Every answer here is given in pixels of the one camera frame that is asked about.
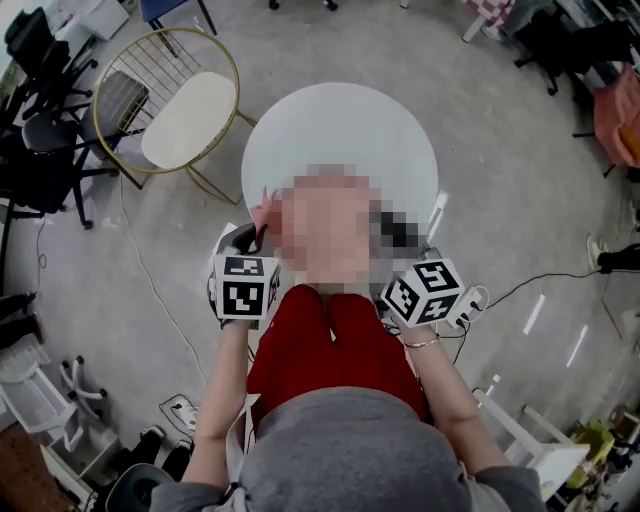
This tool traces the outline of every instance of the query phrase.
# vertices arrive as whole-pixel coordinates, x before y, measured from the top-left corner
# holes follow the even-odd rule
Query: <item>table top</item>
[[[426,233],[438,193],[429,139],[413,115],[389,96],[350,83],[300,89],[276,103],[254,128],[242,160],[249,209],[266,187],[291,187],[308,166],[345,164],[380,190],[383,210],[406,214]]]

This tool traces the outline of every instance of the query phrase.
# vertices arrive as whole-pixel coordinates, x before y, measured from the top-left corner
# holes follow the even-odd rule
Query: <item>pink cloth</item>
[[[513,0],[461,0],[469,5],[478,14],[487,18],[492,24],[491,28],[500,28],[507,21],[513,8]]]
[[[366,180],[353,176],[300,176],[294,187],[251,209],[259,231],[265,224],[274,249],[313,283],[353,283],[369,270]]]
[[[595,94],[594,126],[598,142],[602,144],[611,162],[616,165],[639,167],[633,154],[620,138],[624,125],[640,141],[640,79],[625,64],[618,79]]]

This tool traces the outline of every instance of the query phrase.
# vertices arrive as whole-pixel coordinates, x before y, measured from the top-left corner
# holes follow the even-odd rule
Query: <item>shoe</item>
[[[153,432],[160,439],[164,439],[164,430],[162,430],[158,425],[152,425],[151,427],[143,428],[140,431],[140,437],[142,438],[143,435],[148,434],[149,432]]]
[[[33,335],[36,337],[40,345],[44,345],[44,328],[42,327],[42,317],[37,312],[33,312],[31,316],[36,321],[36,328],[33,331]]]
[[[591,234],[587,235],[587,260],[589,263],[589,270],[592,272],[596,270],[600,270],[600,265],[598,265],[598,258],[600,255],[605,252],[602,249],[602,242],[600,244],[596,242]]]

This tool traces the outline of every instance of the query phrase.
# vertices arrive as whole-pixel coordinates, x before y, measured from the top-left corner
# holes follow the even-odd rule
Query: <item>person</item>
[[[35,293],[22,293],[0,298],[0,320],[4,320],[20,309],[22,314],[25,315],[23,318],[0,324],[0,350],[9,348],[27,334],[33,334],[38,343],[44,343],[38,315],[36,313],[27,315],[27,308],[35,298]]]
[[[226,322],[193,455],[181,482],[153,490],[153,512],[545,510],[536,472],[510,464],[430,328],[401,327],[421,387],[362,296],[325,306],[291,288],[248,377],[249,324]],[[256,442],[238,467],[226,438],[247,393],[260,394]]]
[[[589,269],[610,274],[614,270],[640,271],[640,244],[631,244],[621,251],[611,252],[602,239],[595,241],[587,237]]]

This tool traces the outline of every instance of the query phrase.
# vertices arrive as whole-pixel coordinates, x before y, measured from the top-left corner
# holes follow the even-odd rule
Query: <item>cable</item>
[[[464,344],[467,341],[467,334],[469,334],[470,330],[471,330],[471,325],[469,325],[468,329],[464,330],[464,335],[463,335],[464,337],[462,338],[462,341],[460,342],[460,345],[458,346],[458,351],[456,352],[456,357],[453,358],[453,366],[455,366],[456,363],[458,362],[458,357],[460,357],[460,352],[462,352],[462,347],[464,347]]]
[[[475,302],[471,303],[471,306],[473,308],[475,308],[477,311],[479,311],[480,313],[473,320],[469,320],[470,324],[472,324],[474,322],[477,322],[480,319],[480,317],[483,315],[483,313],[487,309],[489,309],[489,304],[491,303],[491,295],[489,294],[489,290],[487,289],[486,286],[482,286],[481,284],[477,284],[477,285],[475,285],[475,288],[479,289],[479,290],[484,290],[484,292],[487,294],[487,303],[485,304],[484,309],[480,309]]]
[[[36,278],[36,291],[34,293],[38,293],[40,291],[40,271],[47,268],[47,255],[40,252],[40,235],[42,235],[42,230],[46,226],[46,217],[42,217],[42,226],[38,229],[38,234],[36,235],[36,255],[38,256],[38,274]]]
[[[599,274],[600,271],[599,270],[594,270],[593,272],[589,272],[588,274],[583,274],[583,275],[575,275],[575,274],[565,274],[565,273],[556,273],[556,272],[547,272],[546,274],[540,274],[539,276],[534,276],[531,279],[527,279],[526,281],[520,283],[518,286],[516,286],[515,288],[513,288],[510,292],[505,293],[502,297],[500,297],[497,301],[495,301],[493,304],[489,304],[485,310],[487,309],[491,309],[492,307],[500,304],[504,299],[506,299],[507,297],[510,297],[511,295],[513,295],[516,291],[518,291],[520,288],[522,288],[523,286],[529,284],[532,281],[535,281],[536,279],[542,279],[543,277],[549,277],[549,276],[564,276],[564,277],[572,277],[574,279],[584,279],[585,277],[589,277],[592,276],[594,274]]]
[[[122,174],[120,174],[120,207],[122,208],[122,213],[124,214],[124,218],[125,218],[125,220],[127,222],[127,231],[129,232],[129,236],[131,237],[131,241],[133,242],[133,245],[136,248],[136,254],[138,255],[138,261],[140,261],[140,266],[143,268],[145,274],[147,275],[147,279],[149,280],[149,284],[151,285],[151,290],[153,291],[154,295],[156,296],[156,298],[158,299],[160,304],[162,304],[162,308],[164,309],[165,313],[167,314],[169,319],[173,322],[173,325],[176,327],[176,329],[180,333],[180,336],[182,336],[182,339],[184,340],[184,342],[191,349],[191,352],[193,352],[193,357],[196,360],[196,365],[198,366],[198,371],[200,372],[200,375],[202,375],[202,380],[204,381],[204,384],[206,386],[207,385],[207,377],[205,376],[204,372],[202,371],[202,367],[200,366],[200,360],[198,359],[198,353],[196,352],[196,349],[193,348],[193,345],[189,342],[187,337],[184,335],[184,333],[182,332],[182,329],[180,329],[180,326],[178,325],[178,322],[176,322],[175,318],[173,318],[171,313],[169,313],[169,310],[167,309],[167,306],[165,305],[164,301],[160,298],[160,295],[158,295],[158,292],[156,291],[156,287],[153,284],[153,280],[151,279],[151,275],[149,274],[149,271],[147,270],[147,267],[145,266],[144,262],[142,261],[142,257],[140,256],[140,248],[138,247],[138,242],[136,242],[136,239],[133,237],[133,233],[131,232],[131,225],[129,223],[129,217],[127,216],[127,211],[124,209],[124,201],[122,199],[122,181],[123,181],[123,179],[124,178],[122,177]]]

